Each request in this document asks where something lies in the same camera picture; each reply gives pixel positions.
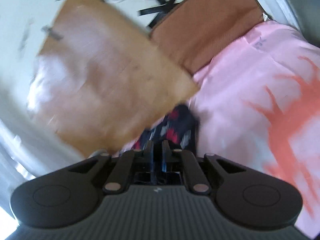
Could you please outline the pink floral bed sheet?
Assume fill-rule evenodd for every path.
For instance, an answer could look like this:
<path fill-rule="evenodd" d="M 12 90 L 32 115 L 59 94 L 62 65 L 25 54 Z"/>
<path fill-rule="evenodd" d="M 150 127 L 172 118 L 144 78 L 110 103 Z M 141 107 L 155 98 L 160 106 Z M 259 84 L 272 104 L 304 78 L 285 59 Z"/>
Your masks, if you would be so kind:
<path fill-rule="evenodd" d="M 319 234 L 319 48 L 268 21 L 193 75 L 197 155 L 217 154 L 299 189 L 296 227 Z"/>

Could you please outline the brown perforated cushion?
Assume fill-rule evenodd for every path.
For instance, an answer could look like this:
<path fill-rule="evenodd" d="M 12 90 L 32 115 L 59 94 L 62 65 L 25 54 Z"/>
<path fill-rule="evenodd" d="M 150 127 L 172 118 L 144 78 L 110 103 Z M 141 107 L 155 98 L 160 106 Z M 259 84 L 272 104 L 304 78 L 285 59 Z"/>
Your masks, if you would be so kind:
<path fill-rule="evenodd" d="M 150 34 L 172 61 L 190 74 L 263 21 L 257 0 L 184 0 Z"/>

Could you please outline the wooden headboard panel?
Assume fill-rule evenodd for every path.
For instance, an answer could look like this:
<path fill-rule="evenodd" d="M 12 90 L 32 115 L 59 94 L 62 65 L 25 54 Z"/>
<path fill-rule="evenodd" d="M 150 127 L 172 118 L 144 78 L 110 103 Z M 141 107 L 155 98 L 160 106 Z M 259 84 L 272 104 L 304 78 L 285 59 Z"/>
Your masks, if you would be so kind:
<path fill-rule="evenodd" d="M 198 90 L 191 75 L 101 0 L 65 0 L 36 58 L 32 119 L 84 157 L 115 153 Z"/>

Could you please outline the navy red patterned small garment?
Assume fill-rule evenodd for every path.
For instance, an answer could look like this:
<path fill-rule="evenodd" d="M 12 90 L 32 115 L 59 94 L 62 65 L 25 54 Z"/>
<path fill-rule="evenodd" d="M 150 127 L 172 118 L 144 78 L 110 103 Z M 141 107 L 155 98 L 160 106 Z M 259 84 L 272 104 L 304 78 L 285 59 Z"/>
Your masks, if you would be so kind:
<path fill-rule="evenodd" d="M 144 149 L 149 140 L 161 144 L 167 140 L 177 147 L 196 153 L 196 133 L 199 121 L 185 104 L 177 105 L 152 128 L 147 128 L 133 142 L 125 145 L 120 154 L 128 150 Z"/>

